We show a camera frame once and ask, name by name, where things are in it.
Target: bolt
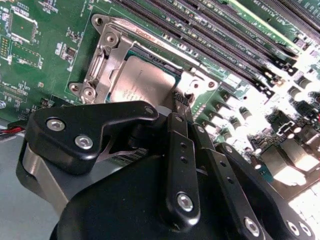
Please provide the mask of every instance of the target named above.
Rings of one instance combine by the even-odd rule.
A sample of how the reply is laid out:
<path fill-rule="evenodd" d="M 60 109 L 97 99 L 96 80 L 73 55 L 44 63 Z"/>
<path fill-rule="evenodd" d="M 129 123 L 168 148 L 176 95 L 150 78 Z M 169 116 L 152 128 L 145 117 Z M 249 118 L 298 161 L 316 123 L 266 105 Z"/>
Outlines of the bolt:
<path fill-rule="evenodd" d="M 177 119 L 179 122 L 183 122 L 184 121 L 180 116 L 175 116 L 175 119 Z"/>
<path fill-rule="evenodd" d="M 148 113 L 150 113 L 150 114 L 153 114 L 153 113 L 154 113 L 154 111 L 152 110 L 152 108 L 150 108 L 150 107 L 148 107 L 148 106 L 145 107 L 145 110 L 146 110 Z"/>
<path fill-rule="evenodd" d="M 93 91 L 90 88 L 84 90 L 84 94 L 91 97 L 93 95 Z"/>
<path fill-rule="evenodd" d="M 306 225 L 304 225 L 302 222 L 299 222 L 299 225 L 302 228 L 302 230 L 305 232 L 305 234 L 307 234 L 309 237 L 312 236 L 310 229 Z"/>
<path fill-rule="evenodd" d="M 205 132 L 205 130 L 203 129 L 202 126 L 198 126 L 197 128 L 198 128 L 198 130 L 199 130 L 200 133 L 204 133 L 204 132 Z"/>
<path fill-rule="evenodd" d="M 60 132 L 66 127 L 64 122 L 59 119 L 50 119 L 46 122 L 46 126 L 48 127 L 48 129 L 55 132 Z"/>
<path fill-rule="evenodd" d="M 245 217 L 244 218 L 244 225 L 246 227 L 246 229 L 249 230 L 249 232 L 255 236 L 256 238 L 259 237 L 260 235 L 260 230 L 259 227 L 257 226 L 257 224 L 252 221 L 249 217 Z"/>
<path fill-rule="evenodd" d="M 113 32 L 107 32 L 104 39 L 109 47 L 113 47 L 118 42 L 118 37 Z"/>
<path fill-rule="evenodd" d="M 177 197 L 179 206 L 186 212 L 191 212 L 194 208 L 194 204 L 189 196 L 186 194 L 180 193 Z"/>
<path fill-rule="evenodd" d="M 79 135 L 74 140 L 75 145 L 77 145 L 79 148 L 88 150 L 92 148 L 94 145 L 94 142 L 91 140 L 90 137 L 86 135 Z"/>
<path fill-rule="evenodd" d="M 296 227 L 296 225 L 294 225 L 290 221 L 286 221 L 286 223 L 288 224 L 290 230 L 294 233 L 294 235 L 300 236 L 300 232 L 299 232 L 298 228 Z"/>
<path fill-rule="evenodd" d="M 229 146 L 225 146 L 225 150 L 227 150 L 229 153 L 232 153 L 232 148 Z"/>

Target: capacitor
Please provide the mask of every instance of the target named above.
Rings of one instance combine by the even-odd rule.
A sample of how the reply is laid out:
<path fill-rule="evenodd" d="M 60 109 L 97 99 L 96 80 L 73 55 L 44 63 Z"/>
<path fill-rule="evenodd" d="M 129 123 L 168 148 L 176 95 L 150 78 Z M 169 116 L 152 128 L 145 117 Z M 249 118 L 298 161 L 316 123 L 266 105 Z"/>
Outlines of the capacitor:
<path fill-rule="evenodd" d="M 227 144 L 233 144 L 234 143 L 234 137 L 230 132 L 225 132 L 223 135 L 223 139 Z"/>
<path fill-rule="evenodd" d="M 228 92 L 224 92 L 220 94 L 220 96 L 228 106 L 231 106 L 233 108 L 237 107 L 240 103 L 239 99 L 237 99 L 236 97 L 234 97 Z"/>
<path fill-rule="evenodd" d="M 299 83 L 299 86 L 303 89 L 309 89 L 312 86 L 312 81 L 305 78 Z"/>
<path fill-rule="evenodd" d="M 304 95 L 303 93 L 296 87 L 293 87 L 289 94 L 291 95 L 291 97 L 296 101 L 296 102 L 300 102 L 304 99 Z"/>
<path fill-rule="evenodd" d="M 246 127 L 243 126 L 238 119 L 232 120 L 232 121 L 231 121 L 231 124 L 232 124 L 232 126 L 233 126 L 233 128 L 234 128 L 234 130 L 235 130 L 236 132 L 238 132 L 238 133 L 243 133 L 243 132 L 245 131 L 245 128 L 246 128 Z"/>
<path fill-rule="evenodd" d="M 258 160 L 256 156 L 251 156 L 250 160 L 255 170 L 259 170 L 262 167 L 262 161 Z"/>
<path fill-rule="evenodd" d="M 218 127 L 222 127 L 225 123 L 224 119 L 215 115 L 213 116 L 213 118 L 211 119 L 211 123 L 213 123 L 214 125 L 218 126 Z"/>
<path fill-rule="evenodd" d="M 317 82 L 310 81 L 308 79 L 303 79 L 299 86 L 309 92 L 319 92 L 320 91 L 320 84 Z"/>

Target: mounting hole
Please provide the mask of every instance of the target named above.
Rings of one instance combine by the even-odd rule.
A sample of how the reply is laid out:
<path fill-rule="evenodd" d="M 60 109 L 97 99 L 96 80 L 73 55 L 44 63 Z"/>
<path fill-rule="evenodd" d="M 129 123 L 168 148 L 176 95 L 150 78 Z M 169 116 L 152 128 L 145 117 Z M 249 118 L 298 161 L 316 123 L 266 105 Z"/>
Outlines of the mounting hole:
<path fill-rule="evenodd" d="M 96 18 L 94 21 L 95 21 L 95 24 L 96 24 L 97 26 L 101 26 L 102 23 L 103 23 L 103 21 L 102 21 L 102 19 L 101 19 L 100 17 Z"/>
<path fill-rule="evenodd" d="M 227 166 L 227 164 L 225 164 L 223 161 L 220 161 L 220 164 L 221 164 L 222 167 L 226 167 Z"/>
<path fill-rule="evenodd" d="M 180 116 L 175 116 L 175 119 L 177 119 L 179 122 L 183 122 L 184 120 L 183 120 L 183 118 L 182 117 L 180 117 Z"/>
<path fill-rule="evenodd" d="M 187 148 L 187 145 L 186 145 L 184 142 L 181 142 L 180 145 L 181 145 L 181 147 L 182 147 L 183 149 L 186 149 L 186 148 Z"/>
<path fill-rule="evenodd" d="M 154 111 L 152 110 L 152 108 L 150 108 L 150 107 L 148 107 L 148 106 L 145 107 L 145 110 L 146 110 L 147 113 L 149 113 L 149 114 L 154 114 Z"/>
<path fill-rule="evenodd" d="M 78 86 L 76 86 L 76 85 L 71 85 L 71 91 L 72 92 L 78 92 L 79 91 L 79 87 Z"/>
<path fill-rule="evenodd" d="M 292 222 L 290 221 L 286 221 L 286 223 L 288 224 L 288 227 L 290 228 L 290 230 L 294 233 L 294 235 L 296 236 L 300 236 L 300 231 L 298 230 L 298 228 L 296 227 L 296 225 L 294 225 Z"/>
<path fill-rule="evenodd" d="M 209 87 L 209 88 L 212 89 L 214 86 L 215 86 L 215 83 L 214 83 L 213 81 L 209 82 L 209 84 L 208 84 L 208 87 Z"/>
<path fill-rule="evenodd" d="M 230 177 L 227 177 L 226 179 L 228 180 L 229 183 L 235 184 L 235 182 Z"/>
<path fill-rule="evenodd" d="M 188 163 L 188 160 L 187 160 L 184 156 L 180 157 L 180 160 L 181 160 L 184 164 L 187 164 L 187 163 Z"/>
<path fill-rule="evenodd" d="M 309 237 L 312 236 L 312 232 L 305 224 L 303 224 L 302 222 L 299 222 L 299 225 L 302 228 L 302 230 L 305 232 L 305 234 L 307 234 Z"/>

